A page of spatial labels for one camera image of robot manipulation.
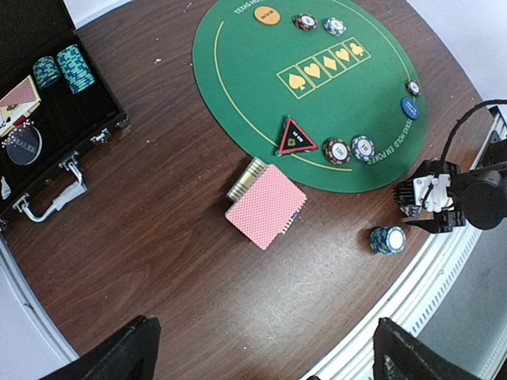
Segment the orange black chip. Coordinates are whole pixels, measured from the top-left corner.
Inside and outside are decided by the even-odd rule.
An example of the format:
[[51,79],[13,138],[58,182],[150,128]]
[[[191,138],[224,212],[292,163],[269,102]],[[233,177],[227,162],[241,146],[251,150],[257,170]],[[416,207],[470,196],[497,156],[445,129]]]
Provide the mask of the orange black chip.
[[294,17],[294,25],[303,31],[311,31],[318,27],[318,20],[307,13],[300,13]]
[[416,81],[412,79],[407,80],[405,83],[405,87],[407,92],[412,96],[418,97],[421,95],[421,87]]
[[344,165],[351,159],[351,148],[343,139],[327,139],[322,145],[322,152],[332,165]]

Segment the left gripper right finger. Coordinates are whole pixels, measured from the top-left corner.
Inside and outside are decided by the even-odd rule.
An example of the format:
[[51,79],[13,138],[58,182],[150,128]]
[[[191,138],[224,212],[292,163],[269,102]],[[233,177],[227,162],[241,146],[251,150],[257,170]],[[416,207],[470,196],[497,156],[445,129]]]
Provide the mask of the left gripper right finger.
[[379,379],[476,379],[439,356],[390,318],[382,317],[373,335],[373,377]]

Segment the blue tan chip stack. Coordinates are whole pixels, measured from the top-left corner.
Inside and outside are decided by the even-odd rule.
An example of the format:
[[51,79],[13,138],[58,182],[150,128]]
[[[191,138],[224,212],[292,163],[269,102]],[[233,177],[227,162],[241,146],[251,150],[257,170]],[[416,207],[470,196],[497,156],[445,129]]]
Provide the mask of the blue tan chip stack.
[[400,211],[409,218],[418,217],[422,212],[422,207],[418,205],[402,205]]

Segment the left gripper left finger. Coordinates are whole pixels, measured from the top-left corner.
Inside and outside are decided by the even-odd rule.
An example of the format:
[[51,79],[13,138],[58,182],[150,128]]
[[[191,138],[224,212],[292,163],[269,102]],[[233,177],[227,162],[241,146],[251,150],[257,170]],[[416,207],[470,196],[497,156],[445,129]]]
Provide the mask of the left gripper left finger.
[[74,362],[46,379],[152,379],[158,360],[161,325],[139,315]]

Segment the green blue chip stack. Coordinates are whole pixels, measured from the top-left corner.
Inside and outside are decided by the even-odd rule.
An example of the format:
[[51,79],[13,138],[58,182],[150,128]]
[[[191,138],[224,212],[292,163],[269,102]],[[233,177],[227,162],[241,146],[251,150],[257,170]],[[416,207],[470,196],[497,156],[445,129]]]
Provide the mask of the green blue chip stack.
[[385,256],[401,253],[406,247],[406,235],[399,226],[377,227],[369,240],[373,252]]

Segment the orange round blind button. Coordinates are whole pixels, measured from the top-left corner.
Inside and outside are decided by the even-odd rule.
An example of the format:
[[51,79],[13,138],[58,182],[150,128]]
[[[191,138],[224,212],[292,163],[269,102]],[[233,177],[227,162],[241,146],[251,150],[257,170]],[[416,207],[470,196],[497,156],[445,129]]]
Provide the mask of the orange round blind button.
[[280,22],[280,13],[270,6],[257,7],[253,15],[257,21],[263,25],[276,25]]

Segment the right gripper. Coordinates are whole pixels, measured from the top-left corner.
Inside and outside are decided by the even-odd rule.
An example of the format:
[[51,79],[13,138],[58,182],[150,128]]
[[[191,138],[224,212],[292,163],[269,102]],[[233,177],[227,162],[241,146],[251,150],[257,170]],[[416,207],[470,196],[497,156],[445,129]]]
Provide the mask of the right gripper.
[[506,163],[496,162],[466,173],[449,161],[425,160],[394,187],[399,207],[421,208],[431,219],[408,223],[431,234],[450,233],[470,223],[492,230],[506,218]]

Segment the red playing card deck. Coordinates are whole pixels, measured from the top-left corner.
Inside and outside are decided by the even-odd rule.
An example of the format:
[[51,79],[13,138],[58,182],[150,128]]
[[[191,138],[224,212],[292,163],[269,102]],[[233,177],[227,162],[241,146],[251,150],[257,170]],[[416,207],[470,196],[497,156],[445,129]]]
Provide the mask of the red playing card deck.
[[285,174],[275,165],[268,165],[225,217],[258,248],[265,250],[306,200],[306,194]]

